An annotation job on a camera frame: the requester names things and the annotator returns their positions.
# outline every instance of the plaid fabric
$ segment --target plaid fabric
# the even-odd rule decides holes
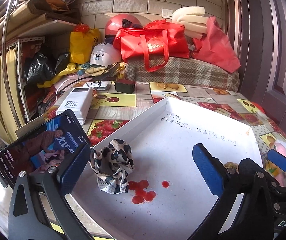
[[[150,56],[150,66],[164,62],[162,56]],[[239,75],[233,74],[215,65],[186,58],[170,57],[164,68],[155,72],[147,72],[144,60],[140,57],[129,58],[125,68],[126,78],[140,82],[161,82],[202,87],[219,88],[237,92]]]

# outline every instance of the light switch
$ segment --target light switch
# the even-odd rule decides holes
[[[162,18],[172,19],[173,10],[162,9]]]

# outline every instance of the red stain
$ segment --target red stain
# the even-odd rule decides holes
[[[162,182],[162,186],[163,187],[169,187],[169,183],[165,180]]]
[[[148,186],[149,183],[145,179],[140,182],[129,181],[129,189],[135,190],[135,196],[132,198],[134,204],[140,204],[144,200],[152,201],[155,198],[156,193],[154,191],[146,192],[144,190],[144,188],[147,188]]]

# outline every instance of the table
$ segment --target table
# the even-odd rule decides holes
[[[46,112],[46,117],[52,117],[69,91],[65,92],[53,107]],[[266,163],[266,153],[278,141],[286,142],[286,134],[269,119],[259,108],[248,101],[242,94],[221,89],[203,88],[197,86],[136,82],[135,92],[131,95],[115,91],[114,81],[109,81],[106,90],[98,92],[92,102],[87,119],[83,125],[84,131],[92,137],[96,123],[103,120],[112,120],[115,127],[126,120],[131,120],[155,102],[165,96],[180,98],[184,101],[199,105],[234,118],[252,127],[261,153],[263,164]],[[0,184],[0,231],[7,236],[7,218],[12,189],[4,189]],[[91,220],[77,205],[70,195],[66,196],[68,203],[85,228],[94,236],[110,238],[110,236]],[[41,196],[45,210],[51,222],[55,217],[45,196]]]

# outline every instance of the yellow curtain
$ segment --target yellow curtain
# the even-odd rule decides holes
[[[17,89],[17,74],[16,74],[16,55],[17,47],[9,49],[6,53],[8,79],[10,85],[10,93],[12,95],[14,107],[18,115],[21,125],[25,124],[25,120],[20,109],[20,99]],[[0,136],[8,143],[14,142],[17,139],[15,131],[18,129],[14,116],[12,114],[10,104],[6,95],[2,57],[0,57]]]

